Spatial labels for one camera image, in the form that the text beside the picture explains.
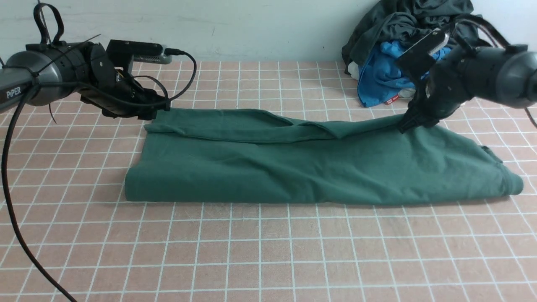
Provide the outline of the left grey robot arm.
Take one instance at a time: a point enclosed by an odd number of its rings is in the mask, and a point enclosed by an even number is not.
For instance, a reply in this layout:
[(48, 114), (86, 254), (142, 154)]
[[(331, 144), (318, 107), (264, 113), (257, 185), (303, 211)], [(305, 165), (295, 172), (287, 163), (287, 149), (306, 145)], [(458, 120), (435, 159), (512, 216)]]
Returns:
[(142, 87), (131, 74), (133, 63), (171, 61), (165, 46), (156, 43), (113, 39), (107, 47), (93, 42), (28, 44), (1, 69), (1, 111), (25, 97), (28, 105), (42, 107), (79, 94), (106, 117), (152, 120), (157, 111), (168, 111), (171, 102)]

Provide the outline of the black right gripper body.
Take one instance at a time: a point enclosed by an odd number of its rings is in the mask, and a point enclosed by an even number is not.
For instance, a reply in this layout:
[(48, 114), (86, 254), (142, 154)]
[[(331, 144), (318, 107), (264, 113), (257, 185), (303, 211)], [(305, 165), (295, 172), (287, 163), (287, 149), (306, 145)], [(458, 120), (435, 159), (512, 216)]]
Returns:
[(458, 77), (441, 80), (439, 75), (430, 74), (424, 84), (417, 86), (409, 103), (409, 125), (435, 126), (467, 101), (470, 94)]

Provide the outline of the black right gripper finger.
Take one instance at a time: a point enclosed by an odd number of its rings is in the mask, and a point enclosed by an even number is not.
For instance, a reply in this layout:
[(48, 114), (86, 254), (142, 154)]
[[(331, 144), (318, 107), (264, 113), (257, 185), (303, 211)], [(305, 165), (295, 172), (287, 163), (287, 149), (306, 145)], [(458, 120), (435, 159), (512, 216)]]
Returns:
[(397, 123), (397, 130), (404, 134), (412, 129), (419, 128), (424, 123), (424, 115), (419, 110), (407, 110)]

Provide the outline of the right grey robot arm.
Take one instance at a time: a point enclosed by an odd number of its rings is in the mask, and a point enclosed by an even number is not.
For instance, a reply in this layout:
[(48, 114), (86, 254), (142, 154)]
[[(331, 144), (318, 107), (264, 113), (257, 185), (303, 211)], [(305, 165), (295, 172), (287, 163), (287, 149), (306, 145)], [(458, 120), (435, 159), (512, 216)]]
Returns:
[(526, 45), (455, 47), (441, 60), (429, 50), (415, 44), (396, 60), (416, 88), (399, 132), (431, 128), (475, 97), (515, 109), (536, 104), (536, 53)]

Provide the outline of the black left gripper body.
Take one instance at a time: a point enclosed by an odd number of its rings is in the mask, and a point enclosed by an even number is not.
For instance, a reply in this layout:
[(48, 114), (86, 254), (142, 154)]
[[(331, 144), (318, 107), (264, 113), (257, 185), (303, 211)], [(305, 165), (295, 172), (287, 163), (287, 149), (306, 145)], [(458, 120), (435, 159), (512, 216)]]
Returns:
[(122, 70), (116, 70), (104, 54), (92, 55), (89, 76), (92, 88), (79, 90), (83, 103), (94, 105), (110, 118), (144, 119), (142, 108), (137, 104), (146, 103), (145, 89)]

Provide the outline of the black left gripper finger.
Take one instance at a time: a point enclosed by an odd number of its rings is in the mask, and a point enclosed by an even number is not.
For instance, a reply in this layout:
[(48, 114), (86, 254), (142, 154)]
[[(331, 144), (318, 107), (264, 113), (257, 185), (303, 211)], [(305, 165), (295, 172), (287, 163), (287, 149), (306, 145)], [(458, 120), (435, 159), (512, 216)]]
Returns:
[(141, 120), (152, 121), (157, 117), (158, 111), (169, 111), (172, 101), (170, 101), (169, 98), (163, 97), (159, 94), (154, 94), (145, 97), (143, 103), (147, 104), (148, 106), (141, 109)]

